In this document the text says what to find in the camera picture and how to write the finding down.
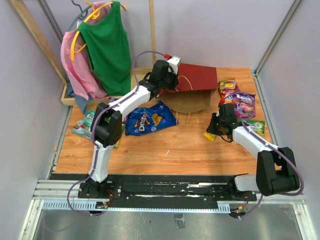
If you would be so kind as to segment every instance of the pink clothing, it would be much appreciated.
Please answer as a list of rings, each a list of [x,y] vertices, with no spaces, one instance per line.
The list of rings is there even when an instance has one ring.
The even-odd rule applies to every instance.
[[[95,2],[94,8],[105,4],[105,2]],[[111,5],[103,7],[100,10],[100,15],[97,19],[90,18],[88,24],[96,24],[101,21],[111,10]],[[89,99],[88,94],[93,99],[103,99],[107,96],[106,91],[103,89],[101,81],[91,72],[88,53],[86,49],[83,49],[79,53],[74,54],[74,61],[71,60],[71,45],[76,35],[77,30],[68,31],[64,34],[61,44],[61,62],[69,77],[73,91],[76,95]],[[83,40],[81,36],[76,39],[76,44],[82,46]]]

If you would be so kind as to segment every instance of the blue doritos bag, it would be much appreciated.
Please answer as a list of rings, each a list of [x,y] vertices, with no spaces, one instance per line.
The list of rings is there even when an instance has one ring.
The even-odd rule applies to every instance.
[[[138,107],[128,115],[125,135],[140,136],[177,125],[176,118],[170,108],[159,101],[146,108]]]

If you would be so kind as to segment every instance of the wooden tabletop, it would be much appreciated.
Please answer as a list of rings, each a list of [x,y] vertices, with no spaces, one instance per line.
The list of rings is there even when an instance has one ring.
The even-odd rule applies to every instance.
[[[218,68],[218,81],[235,78],[243,92],[257,94],[256,86],[249,68]],[[180,113],[181,126],[149,133],[142,136],[121,137],[119,147],[113,149],[109,162],[111,174],[195,174],[195,175],[235,175],[255,173],[257,160],[235,142],[227,143],[220,137],[214,142],[203,136],[212,113],[217,112],[220,101],[218,91],[211,97],[209,108],[188,114]],[[255,97],[255,120],[264,121],[258,95]],[[91,140],[71,133],[75,123],[83,118],[77,106],[73,107],[67,132],[61,148],[56,173],[87,173],[90,170],[94,146]],[[265,138],[271,141],[268,127]]]

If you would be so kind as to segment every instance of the green tank top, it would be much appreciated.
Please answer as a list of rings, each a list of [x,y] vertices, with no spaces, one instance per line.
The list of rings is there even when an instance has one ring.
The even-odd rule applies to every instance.
[[[87,44],[91,71],[101,80],[109,96],[122,96],[131,90],[131,58],[127,32],[120,15],[120,2],[100,22],[83,22],[79,28]]]

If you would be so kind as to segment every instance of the doritos logo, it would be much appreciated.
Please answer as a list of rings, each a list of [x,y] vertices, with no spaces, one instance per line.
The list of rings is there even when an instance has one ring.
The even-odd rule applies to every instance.
[[[150,122],[149,122],[149,120],[148,120],[147,113],[144,112],[143,115],[142,115],[142,117],[140,117],[140,118],[136,121],[136,123],[135,123],[135,125],[134,125],[134,128],[139,127],[139,131],[140,131],[140,132],[144,132],[144,131],[146,130],[146,129],[145,129],[145,126],[147,126],[147,125],[149,125],[149,124],[150,124]]]

